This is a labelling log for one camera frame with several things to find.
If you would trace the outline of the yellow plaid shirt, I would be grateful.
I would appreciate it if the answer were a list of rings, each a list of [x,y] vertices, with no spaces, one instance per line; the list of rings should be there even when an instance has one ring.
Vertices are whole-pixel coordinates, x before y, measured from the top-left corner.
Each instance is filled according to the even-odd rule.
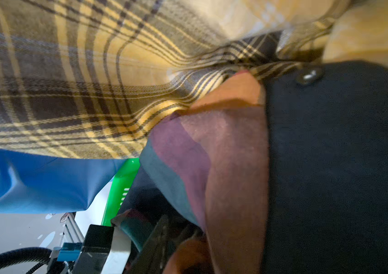
[[[0,149],[140,154],[232,74],[388,68],[388,1],[0,1]]]

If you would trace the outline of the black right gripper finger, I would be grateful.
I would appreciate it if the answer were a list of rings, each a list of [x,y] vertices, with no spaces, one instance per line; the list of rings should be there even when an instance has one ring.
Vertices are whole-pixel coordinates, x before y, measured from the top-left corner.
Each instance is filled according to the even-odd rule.
[[[143,249],[133,261],[129,274],[162,274],[167,261],[169,218],[158,221]]]

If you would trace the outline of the green plastic mesh basket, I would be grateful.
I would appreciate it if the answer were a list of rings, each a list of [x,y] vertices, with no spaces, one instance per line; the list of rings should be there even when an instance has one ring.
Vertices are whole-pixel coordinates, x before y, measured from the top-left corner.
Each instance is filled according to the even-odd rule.
[[[117,215],[123,204],[139,171],[139,167],[140,161],[138,158],[128,159],[113,177],[106,208],[101,221],[102,226],[111,226],[111,220]]]

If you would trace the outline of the dark multicolour plaid shirt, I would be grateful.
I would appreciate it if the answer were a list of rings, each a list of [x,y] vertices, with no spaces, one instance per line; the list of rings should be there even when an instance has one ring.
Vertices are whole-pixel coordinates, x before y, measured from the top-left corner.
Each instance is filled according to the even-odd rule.
[[[388,69],[237,73],[151,131],[116,224],[202,230],[164,272],[388,274]]]

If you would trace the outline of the light blue shirt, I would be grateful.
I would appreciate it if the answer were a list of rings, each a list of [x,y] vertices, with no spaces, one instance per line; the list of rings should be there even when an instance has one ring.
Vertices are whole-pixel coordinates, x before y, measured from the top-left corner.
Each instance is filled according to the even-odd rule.
[[[0,213],[84,211],[123,163],[0,150]]]

